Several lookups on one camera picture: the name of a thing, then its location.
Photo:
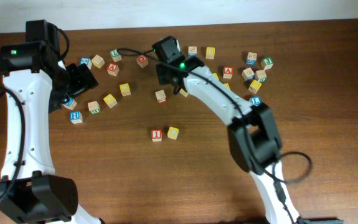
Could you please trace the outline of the yellow C letter block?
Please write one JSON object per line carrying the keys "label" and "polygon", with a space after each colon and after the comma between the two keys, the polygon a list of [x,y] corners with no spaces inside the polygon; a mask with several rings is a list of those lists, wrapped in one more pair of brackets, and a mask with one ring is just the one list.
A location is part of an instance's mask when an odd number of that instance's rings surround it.
{"label": "yellow C letter block", "polygon": [[168,129],[168,132],[167,132],[167,137],[169,139],[174,139],[176,140],[177,137],[179,135],[179,129],[178,128],[175,128],[173,126],[170,126],[169,129]]}

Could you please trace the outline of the red I letter block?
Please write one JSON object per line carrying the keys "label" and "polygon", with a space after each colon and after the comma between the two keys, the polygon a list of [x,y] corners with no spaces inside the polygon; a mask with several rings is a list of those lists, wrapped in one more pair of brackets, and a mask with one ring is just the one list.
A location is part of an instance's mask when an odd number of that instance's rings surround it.
{"label": "red I letter block", "polygon": [[151,139],[153,142],[161,142],[162,141],[162,131],[160,129],[153,129],[151,131]]}

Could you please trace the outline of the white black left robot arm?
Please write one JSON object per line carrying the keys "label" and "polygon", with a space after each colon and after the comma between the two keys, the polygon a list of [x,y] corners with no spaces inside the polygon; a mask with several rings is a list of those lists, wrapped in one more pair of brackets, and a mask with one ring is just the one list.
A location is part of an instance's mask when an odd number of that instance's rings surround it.
{"label": "white black left robot arm", "polygon": [[22,44],[0,49],[1,96],[7,98],[7,147],[0,211],[16,223],[100,223],[78,202],[72,179],[55,174],[49,114],[97,86],[85,64],[65,65],[63,31],[45,20],[26,23]]}

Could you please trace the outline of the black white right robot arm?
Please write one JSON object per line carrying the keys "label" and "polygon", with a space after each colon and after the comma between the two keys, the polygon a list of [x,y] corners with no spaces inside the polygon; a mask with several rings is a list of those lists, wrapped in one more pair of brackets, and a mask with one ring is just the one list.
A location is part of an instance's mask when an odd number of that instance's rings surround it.
{"label": "black white right robot arm", "polygon": [[263,200],[267,223],[296,223],[300,219],[283,179],[282,141],[269,107],[244,100],[218,81],[197,57],[185,57],[176,38],[153,44],[160,84],[172,84],[208,106],[226,125],[233,160],[249,173]]}

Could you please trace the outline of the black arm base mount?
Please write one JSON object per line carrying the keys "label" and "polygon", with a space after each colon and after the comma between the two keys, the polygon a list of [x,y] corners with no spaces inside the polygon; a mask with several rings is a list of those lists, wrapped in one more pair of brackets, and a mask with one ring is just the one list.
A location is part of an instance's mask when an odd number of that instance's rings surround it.
{"label": "black arm base mount", "polygon": [[332,220],[308,220],[308,219],[299,219],[297,224],[344,224],[344,220],[332,219]]}

